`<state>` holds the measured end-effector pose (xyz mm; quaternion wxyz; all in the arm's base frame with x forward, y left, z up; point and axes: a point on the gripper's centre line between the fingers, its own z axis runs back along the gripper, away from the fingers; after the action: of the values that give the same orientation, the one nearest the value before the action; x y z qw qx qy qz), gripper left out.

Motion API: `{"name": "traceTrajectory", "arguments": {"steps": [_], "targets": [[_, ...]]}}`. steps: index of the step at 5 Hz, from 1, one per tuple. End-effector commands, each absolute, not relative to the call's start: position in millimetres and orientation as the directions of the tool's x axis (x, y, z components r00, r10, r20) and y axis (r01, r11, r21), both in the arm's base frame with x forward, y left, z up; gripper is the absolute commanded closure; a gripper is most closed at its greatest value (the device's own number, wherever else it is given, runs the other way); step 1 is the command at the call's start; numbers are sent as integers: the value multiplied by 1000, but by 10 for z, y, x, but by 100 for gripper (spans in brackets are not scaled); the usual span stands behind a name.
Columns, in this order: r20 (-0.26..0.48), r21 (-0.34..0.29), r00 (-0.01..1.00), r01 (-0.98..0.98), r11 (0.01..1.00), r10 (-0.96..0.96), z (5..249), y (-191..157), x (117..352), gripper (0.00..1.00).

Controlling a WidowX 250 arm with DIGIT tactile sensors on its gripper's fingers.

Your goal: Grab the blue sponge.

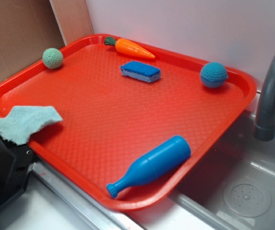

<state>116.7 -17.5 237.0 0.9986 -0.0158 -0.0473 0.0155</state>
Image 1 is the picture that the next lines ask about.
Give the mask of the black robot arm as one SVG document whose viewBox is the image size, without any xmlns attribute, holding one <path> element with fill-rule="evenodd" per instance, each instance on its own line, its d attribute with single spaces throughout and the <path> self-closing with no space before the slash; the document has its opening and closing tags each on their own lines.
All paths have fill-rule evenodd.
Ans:
<svg viewBox="0 0 275 230">
<path fill-rule="evenodd" d="M 25 191 L 34 160 L 28 145 L 16 145 L 0 136 L 0 210 Z"/>
</svg>

